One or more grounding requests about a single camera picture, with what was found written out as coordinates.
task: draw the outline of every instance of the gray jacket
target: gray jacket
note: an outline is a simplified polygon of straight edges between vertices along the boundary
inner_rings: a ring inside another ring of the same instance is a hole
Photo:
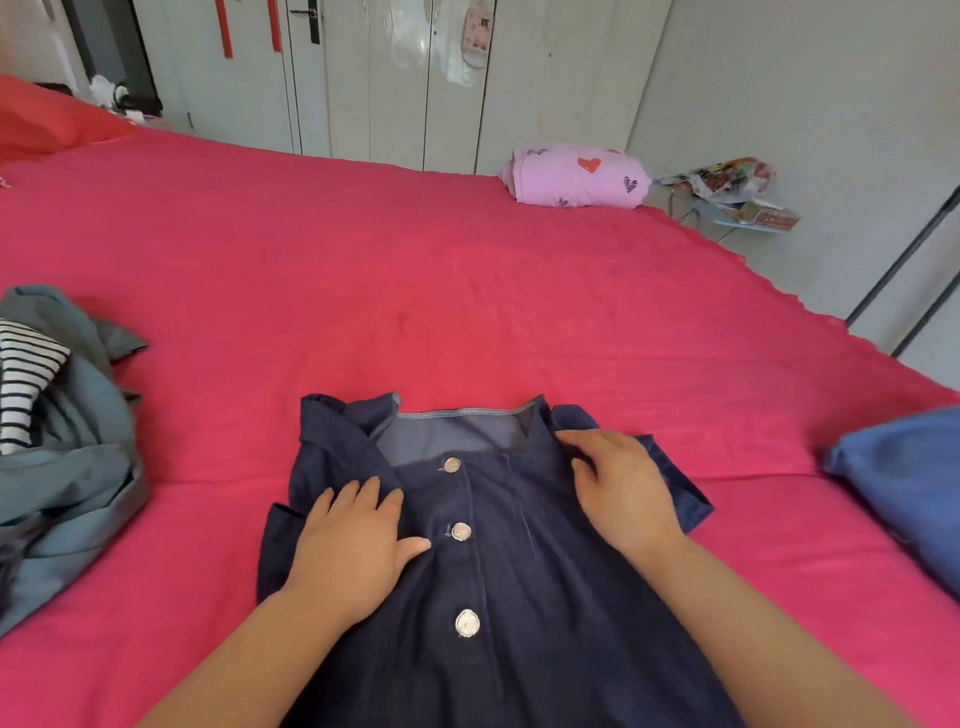
[[[7,291],[0,319],[73,352],[36,401],[34,446],[0,457],[3,635],[77,578],[147,500],[134,448],[136,397],[120,391],[110,371],[147,345],[47,285]]]

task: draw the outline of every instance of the door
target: door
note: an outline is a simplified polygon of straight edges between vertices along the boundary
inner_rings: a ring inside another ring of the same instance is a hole
[[[536,142],[624,149],[670,2],[500,3],[477,173]]]
[[[134,0],[157,94],[174,129],[296,151],[284,75],[287,18],[274,12],[277,2],[283,0]]]
[[[430,75],[426,100],[423,169],[473,174],[480,139],[487,63],[465,55],[462,42],[470,9],[494,12],[494,0],[433,0]]]
[[[325,0],[323,10],[331,155],[422,169],[433,2]]]
[[[309,157],[330,156],[326,109],[324,14],[320,0],[286,0],[290,31],[287,84],[293,88],[294,146]]]

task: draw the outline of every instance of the blue pillow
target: blue pillow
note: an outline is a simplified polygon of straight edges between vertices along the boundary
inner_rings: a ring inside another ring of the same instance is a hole
[[[847,435],[828,453],[824,470],[849,480],[960,597],[960,406]]]

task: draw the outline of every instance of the pink bedsheet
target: pink bedsheet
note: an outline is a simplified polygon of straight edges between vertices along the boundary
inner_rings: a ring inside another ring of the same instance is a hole
[[[921,721],[960,723],[960,610],[813,455],[958,397],[736,256],[652,209],[169,133],[3,171],[0,284],[151,343],[120,380],[154,493],[0,642],[0,725],[142,716],[253,606],[300,396],[393,389],[408,411],[543,392],[655,433],[717,506],[702,543]]]

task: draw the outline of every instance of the striped shirt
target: striped shirt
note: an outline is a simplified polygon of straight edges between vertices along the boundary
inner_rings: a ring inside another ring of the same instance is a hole
[[[49,336],[0,319],[0,455],[31,446],[34,402],[69,355]]]

